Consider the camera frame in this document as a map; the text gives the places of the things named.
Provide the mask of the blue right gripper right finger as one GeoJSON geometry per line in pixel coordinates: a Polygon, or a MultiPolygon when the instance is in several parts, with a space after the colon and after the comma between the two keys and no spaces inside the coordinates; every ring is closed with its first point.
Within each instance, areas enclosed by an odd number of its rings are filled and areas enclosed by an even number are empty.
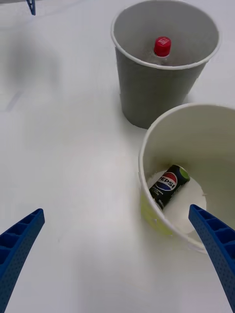
{"type": "Polygon", "coordinates": [[[188,219],[200,237],[235,311],[235,231],[211,213],[192,204],[188,219]]]}

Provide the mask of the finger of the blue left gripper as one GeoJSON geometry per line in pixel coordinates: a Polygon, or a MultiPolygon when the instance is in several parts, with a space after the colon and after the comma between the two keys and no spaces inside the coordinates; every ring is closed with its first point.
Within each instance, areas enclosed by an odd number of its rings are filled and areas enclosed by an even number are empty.
{"type": "Polygon", "coordinates": [[[28,7],[30,9],[30,12],[33,16],[36,15],[36,5],[35,5],[35,0],[26,0],[28,7]]]}

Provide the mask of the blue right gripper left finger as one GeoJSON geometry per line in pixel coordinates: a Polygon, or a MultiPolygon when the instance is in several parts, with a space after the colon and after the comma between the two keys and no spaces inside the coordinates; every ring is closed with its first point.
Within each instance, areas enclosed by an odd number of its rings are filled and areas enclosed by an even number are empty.
{"type": "Polygon", "coordinates": [[[9,299],[28,254],[45,223],[39,208],[0,235],[0,312],[9,299]]]}

